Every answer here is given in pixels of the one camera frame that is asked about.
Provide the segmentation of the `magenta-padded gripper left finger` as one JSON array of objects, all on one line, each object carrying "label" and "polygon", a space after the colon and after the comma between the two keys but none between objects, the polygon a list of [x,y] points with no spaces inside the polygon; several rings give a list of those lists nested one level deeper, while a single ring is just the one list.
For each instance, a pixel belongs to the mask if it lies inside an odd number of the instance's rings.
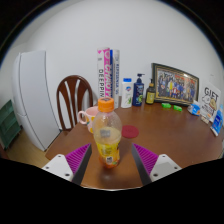
[{"label": "magenta-padded gripper left finger", "polygon": [[57,154],[43,167],[43,170],[80,185],[91,154],[91,144],[86,144],[67,155]]}]

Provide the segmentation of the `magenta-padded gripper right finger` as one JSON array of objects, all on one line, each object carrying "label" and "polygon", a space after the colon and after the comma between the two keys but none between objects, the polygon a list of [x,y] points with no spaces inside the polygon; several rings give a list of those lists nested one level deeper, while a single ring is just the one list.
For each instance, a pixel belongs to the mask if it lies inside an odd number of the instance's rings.
[{"label": "magenta-padded gripper right finger", "polygon": [[181,167],[166,154],[157,155],[137,144],[132,144],[132,155],[143,185],[181,170]]}]

